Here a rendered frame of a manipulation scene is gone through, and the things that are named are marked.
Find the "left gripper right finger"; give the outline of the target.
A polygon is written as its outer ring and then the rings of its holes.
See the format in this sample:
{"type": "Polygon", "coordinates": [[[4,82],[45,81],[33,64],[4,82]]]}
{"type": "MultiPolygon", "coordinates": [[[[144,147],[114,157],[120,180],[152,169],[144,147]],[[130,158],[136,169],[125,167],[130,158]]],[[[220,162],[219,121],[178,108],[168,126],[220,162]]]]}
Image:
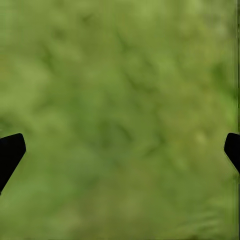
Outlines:
{"type": "Polygon", "coordinates": [[[227,135],[224,151],[240,173],[240,135],[229,133],[227,135]]]}

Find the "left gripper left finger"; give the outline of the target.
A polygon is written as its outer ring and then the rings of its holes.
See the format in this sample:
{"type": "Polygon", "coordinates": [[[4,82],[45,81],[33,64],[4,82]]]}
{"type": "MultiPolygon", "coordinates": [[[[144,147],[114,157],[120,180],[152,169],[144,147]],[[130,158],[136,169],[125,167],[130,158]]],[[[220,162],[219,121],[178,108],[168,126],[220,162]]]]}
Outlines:
{"type": "Polygon", "coordinates": [[[0,193],[26,152],[21,133],[0,138],[0,193]]]}

